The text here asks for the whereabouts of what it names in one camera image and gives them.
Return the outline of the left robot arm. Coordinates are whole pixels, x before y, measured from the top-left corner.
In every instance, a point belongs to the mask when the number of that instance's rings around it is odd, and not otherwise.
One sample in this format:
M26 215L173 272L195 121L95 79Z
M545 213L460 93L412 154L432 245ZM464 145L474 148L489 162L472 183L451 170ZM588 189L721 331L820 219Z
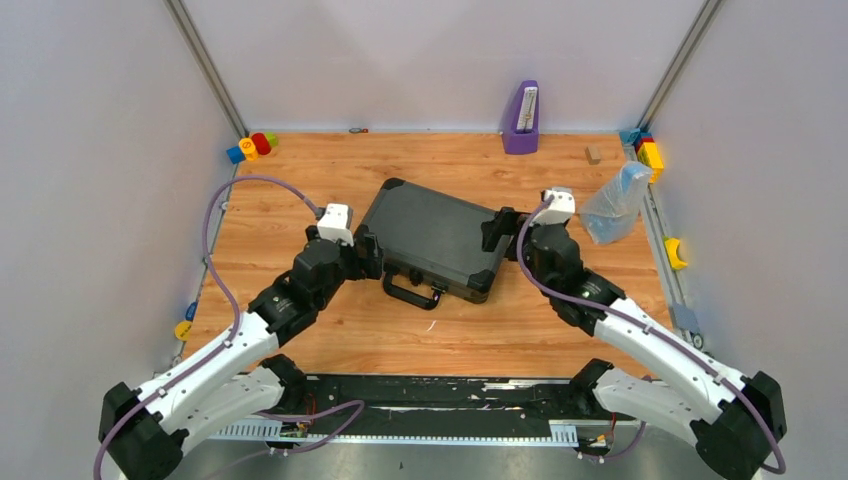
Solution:
M106 392L93 478L111 459L128 479L165 479L233 422L275 407L298 411L303 373L280 348L317 321L345 282L378 280L382 270L375 234L314 227L292 267L212 342L138 387L120 382Z

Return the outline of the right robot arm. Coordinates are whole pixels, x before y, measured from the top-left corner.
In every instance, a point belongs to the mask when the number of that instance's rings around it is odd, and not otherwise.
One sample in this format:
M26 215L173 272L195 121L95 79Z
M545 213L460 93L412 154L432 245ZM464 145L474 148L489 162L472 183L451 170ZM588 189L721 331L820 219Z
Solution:
M502 208L482 223L482 248L511 239L508 258L568 325L625 352L661 382L632 377L594 359L579 373L571 403L584 417L603 410L651 423L693 446L724 479L758 471L783 475L787 433L780 384L710 357L655 321L622 288L585 267L566 214L546 203L533 212Z

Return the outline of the black poker case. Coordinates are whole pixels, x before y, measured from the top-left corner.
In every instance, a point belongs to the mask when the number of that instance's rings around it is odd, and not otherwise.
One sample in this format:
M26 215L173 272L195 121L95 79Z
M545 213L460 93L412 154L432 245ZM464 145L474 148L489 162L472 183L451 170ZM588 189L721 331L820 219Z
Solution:
M383 251L384 292L423 310L450 294L473 304L489 298L514 247L506 233L486 244L497 212L400 178L386 180L357 227Z

